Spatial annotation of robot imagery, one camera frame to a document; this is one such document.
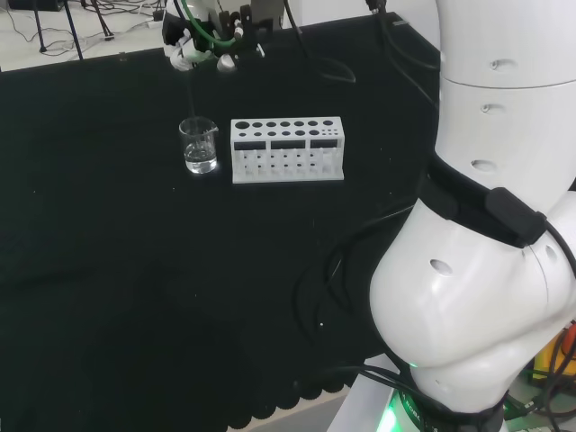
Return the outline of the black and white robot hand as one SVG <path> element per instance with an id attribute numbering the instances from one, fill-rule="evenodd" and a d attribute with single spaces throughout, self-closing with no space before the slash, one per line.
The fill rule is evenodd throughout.
<path id="1" fill-rule="evenodd" d="M 254 20 L 250 4 L 227 11 L 216 1 L 167 1 L 162 19 L 164 54 L 171 66 L 189 72 L 213 61 L 222 74 L 244 59 L 262 59 L 274 20 Z"/>

